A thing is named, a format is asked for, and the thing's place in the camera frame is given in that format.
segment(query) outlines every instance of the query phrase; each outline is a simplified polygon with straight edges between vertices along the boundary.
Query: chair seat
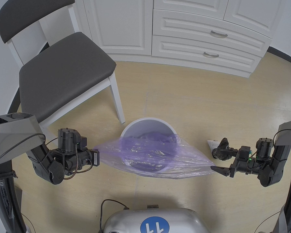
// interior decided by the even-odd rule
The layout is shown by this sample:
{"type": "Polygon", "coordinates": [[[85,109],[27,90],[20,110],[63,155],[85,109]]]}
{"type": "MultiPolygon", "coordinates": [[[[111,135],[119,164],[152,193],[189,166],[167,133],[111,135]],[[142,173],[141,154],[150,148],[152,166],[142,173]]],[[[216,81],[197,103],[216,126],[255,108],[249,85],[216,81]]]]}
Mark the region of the chair seat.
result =
{"type": "Polygon", "coordinates": [[[23,112],[42,122],[62,106],[108,78],[116,63],[81,32],[58,41],[19,72],[23,112]]]}

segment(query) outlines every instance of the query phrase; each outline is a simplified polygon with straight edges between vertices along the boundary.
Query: chair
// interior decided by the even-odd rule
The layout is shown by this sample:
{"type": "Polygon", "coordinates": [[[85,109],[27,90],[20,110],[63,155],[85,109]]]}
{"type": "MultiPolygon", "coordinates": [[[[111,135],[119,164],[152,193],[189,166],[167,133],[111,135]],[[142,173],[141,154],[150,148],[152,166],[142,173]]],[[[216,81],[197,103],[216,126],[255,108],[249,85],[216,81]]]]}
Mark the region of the chair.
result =
{"type": "Polygon", "coordinates": [[[121,123],[125,122],[116,63],[92,40],[79,32],[74,0],[8,0],[0,10],[0,36],[20,67],[19,91],[22,111],[34,114],[47,138],[47,127],[106,87],[110,87],[121,123]],[[73,34],[39,53],[25,65],[12,37],[44,16],[68,6],[73,34]]]}

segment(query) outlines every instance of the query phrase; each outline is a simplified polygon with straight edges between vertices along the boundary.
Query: blue circle logo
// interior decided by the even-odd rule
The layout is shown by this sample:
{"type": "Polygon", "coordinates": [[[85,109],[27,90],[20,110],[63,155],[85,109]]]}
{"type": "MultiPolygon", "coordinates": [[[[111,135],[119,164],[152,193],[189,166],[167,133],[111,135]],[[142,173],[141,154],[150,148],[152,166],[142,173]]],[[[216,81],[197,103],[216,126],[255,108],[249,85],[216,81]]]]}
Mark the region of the blue circle logo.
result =
{"type": "Polygon", "coordinates": [[[141,233],[168,233],[169,223],[159,216],[152,216],[145,219],[140,225],[141,233]]]}

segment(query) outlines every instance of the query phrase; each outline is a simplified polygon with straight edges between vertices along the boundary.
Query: beige floor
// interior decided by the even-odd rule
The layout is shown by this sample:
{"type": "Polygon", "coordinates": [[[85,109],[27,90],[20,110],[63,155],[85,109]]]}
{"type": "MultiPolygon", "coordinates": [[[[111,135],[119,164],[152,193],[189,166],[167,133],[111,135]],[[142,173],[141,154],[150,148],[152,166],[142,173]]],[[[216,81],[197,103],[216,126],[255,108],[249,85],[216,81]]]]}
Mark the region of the beige floor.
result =
{"type": "MultiPolygon", "coordinates": [[[[255,147],[259,137],[273,137],[291,120],[291,64],[266,53],[249,79],[223,73],[159,64],[118,62],[116,78],[126,117],[117,119],[110,91],[104,90],[69,112],[51,130],[70,127],[93,147],[120,135],[144,116],[170,123],[188,143],[211,158],[208,139],[227,137],[230,146],[255,147]]],[[[229,166],[230,161],[214,160],[229,166]]],[[[104,164],[54,186],[35,175],[24,154],[13,160],[23,189],[22,212],[42,232],[97,232],[103,199],[130,208],[184,207],[197,211],[211,232],[248,232],[284,204],[291,179],[291,154],[282,180],[264,188],[255,175],[219,174],[183,180],[138,177],[104,164]]],[[[106,203],[104,221],[121,210],[106,203]]],[[[276,217],[259,230],[270,232],[276,217]]]]}

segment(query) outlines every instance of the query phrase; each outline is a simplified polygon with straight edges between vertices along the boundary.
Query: silver handle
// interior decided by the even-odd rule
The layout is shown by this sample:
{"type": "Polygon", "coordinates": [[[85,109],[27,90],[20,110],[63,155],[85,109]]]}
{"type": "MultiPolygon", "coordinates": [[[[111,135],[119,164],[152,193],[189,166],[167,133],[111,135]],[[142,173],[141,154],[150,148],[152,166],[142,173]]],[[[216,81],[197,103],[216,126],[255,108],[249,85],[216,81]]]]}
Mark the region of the silver handle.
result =
{"type": "Polygon", "coordinates": [[[206,52],[204,52],[204,55],[209,56],[209,57],[214,57],[214,58],[219,57],[218,54],[217,55],[213,55],[213,54],[209,54],[209,53],[206,53],[206,52]]]}
{"type": "Polygon", "coordinates": [[[210,33],[221,36],[221,37],[227,37],[227,33],[226,34],[217,33],[217,32],[214,32],[213,30],[211,30],[210,33]]]}

